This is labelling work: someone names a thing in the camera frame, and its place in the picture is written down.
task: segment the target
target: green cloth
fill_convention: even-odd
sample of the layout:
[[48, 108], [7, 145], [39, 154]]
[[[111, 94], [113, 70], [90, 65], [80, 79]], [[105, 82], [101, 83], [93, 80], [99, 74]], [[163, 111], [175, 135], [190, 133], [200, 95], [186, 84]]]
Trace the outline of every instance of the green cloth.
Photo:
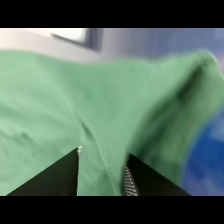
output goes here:
[[81, 145], [79, 195], [121, 195], [128, 153], [181, 186], [186, 157], [223, 106], [206, 52], [77, 64], [0, 51], [0, 195]]

